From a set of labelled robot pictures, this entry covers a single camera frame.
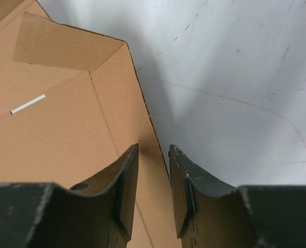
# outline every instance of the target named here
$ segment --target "scratched white surface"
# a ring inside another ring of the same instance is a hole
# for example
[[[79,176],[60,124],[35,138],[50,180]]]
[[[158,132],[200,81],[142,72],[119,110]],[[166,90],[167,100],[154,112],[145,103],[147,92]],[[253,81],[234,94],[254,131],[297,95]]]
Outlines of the scratched white surface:
[[[127,40],[165,157],[218,178],[306,183],[306,0],[40,0]]]

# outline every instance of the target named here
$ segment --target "white plastic stick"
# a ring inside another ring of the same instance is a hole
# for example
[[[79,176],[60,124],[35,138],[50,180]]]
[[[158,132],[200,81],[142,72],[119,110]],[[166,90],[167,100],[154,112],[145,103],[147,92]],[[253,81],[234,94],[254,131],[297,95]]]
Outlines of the white plastic stick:
[[[24,103],[23,105],[13,109],[10,113],[13,115],[16,112],[18,112],[20,110],[23,110],[24,108],[26,108],[26,107],[30,106],[31,104],[34,104],[35,102],[38,102],[38,101],[40,101],[44,98],[45,98],[45,94],[42,94],[42,95],[36,97],[35,99],[32,99],[31,101],[28,101],[27,103]]]

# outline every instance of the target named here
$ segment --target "brown cardboard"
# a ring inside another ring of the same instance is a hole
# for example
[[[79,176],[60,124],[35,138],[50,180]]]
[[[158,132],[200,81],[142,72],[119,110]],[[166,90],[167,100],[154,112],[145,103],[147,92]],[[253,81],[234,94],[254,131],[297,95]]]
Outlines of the brown cardboard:
[[[181,247],[169,178],[127,44],[56,24],[34,0],[0,0],[0,181],[68,188],[137,142],[128,247]]]

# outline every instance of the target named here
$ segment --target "black metal jaw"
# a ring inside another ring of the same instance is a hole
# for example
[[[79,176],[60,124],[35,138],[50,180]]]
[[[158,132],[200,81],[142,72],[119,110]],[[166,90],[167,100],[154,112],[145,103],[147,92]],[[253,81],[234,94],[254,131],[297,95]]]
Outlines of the black metal jaw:
[[[174,145],[170,173],[183,248],[306,247],[306,186],[235,188]]]
[[[0,247],[126,248],[131,239],[138,145],[66,190],[0,183]]]

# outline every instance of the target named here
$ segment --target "floor scratch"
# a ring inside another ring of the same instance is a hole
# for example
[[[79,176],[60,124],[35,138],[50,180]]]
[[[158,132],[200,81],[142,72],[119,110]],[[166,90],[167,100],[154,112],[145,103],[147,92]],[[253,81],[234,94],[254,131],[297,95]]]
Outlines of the floor scratch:
[[[243,103],[243,104],[246,104],[248,106],[252,106],[252,107],[256,107],[258,109],[261,109],[261,110],[265,110],[265,111],[268,111],[274,115],[277,115],[278,117],[280,117],[281,119],[285,120],[287,123],[289,123],[293,129],[296,131],[296,133],[298,134],[302,144],[303,144],[303,147],[306,151],[306,141],[301,133],[301,131],[297,128],[297,126],[291,122],[290,120],[286,119],[284,116],[282,116],[281,114],[273,111],[273,110],[270,110],[268,108],[265,108],[265,107],[262,107],[262,106],[258,106],[258,105],[255,105],[253,103],[250,103],[250,102],[245,102],[243,100],[239,100],[239,99],[235,99],[235,98],[230,98],[230,97],[227,97],[227,96],[223,96],[223,95],[220,95],[220,94],[217,94],[217,93],[214,93],[214,92],[208,92],[208,91],[205,91],[205,90],[198,90],[198,89],[194,89],[194,88],[191,88],[191,87],[188,87],[188,86],[183,86],[183,85],[179,85],[179,84],[175,84],[175,83],[171,83],[171,82],[168,82],[168,81],[165,81],[165,80],[161,80],[161,79],[157,79],[157,78],[154,78],[154,77],[151,77],[151,76],[148,76],[148,75],[144,75],[144,74],[141,74],[142,76],[145,76],[149,79],[152,79],[152,80],[157,80],[157,81],[161,81],[161,82],[164,82],[164,83],[168,83],[168,84],[171,84],[171,85],[174,85],[176,87],[180,87],[180,88],[184,88],[184,89],[188,89],[188,90],[192,90],[192,91],[196,91],[196,92],[200,92],[202,94],[206,94],[206,95],[212,95],[212,96],[217,96],[217,97],[221,97],[221,98],[224,98],[224,99],[228,99],[228,100],[231,100],[231,101],[235,101],[235,102],[239,102],[239,103]]]
[[[283,54],[282,60],[284,60],[288,54],[289,49],[291,48],[291,44],[287,46],[287,48],[285,49],[285,52]]]
[[[139,72],[140,70],[142,70],[144,67],[142,66],[142,67],[140,67],[138,70],[137,70],[137,72]]]
[[[190,25],[191,25],[191,24],[189,24],[189,25],[184,29],[184,31],[188,30],[188,28],[190,27]]]
[[[289,11],[292,9],[293,7],[293,3],[291,3],[291,5],[289,6],[288,10],[287,10],[287,13],[289,13]]]

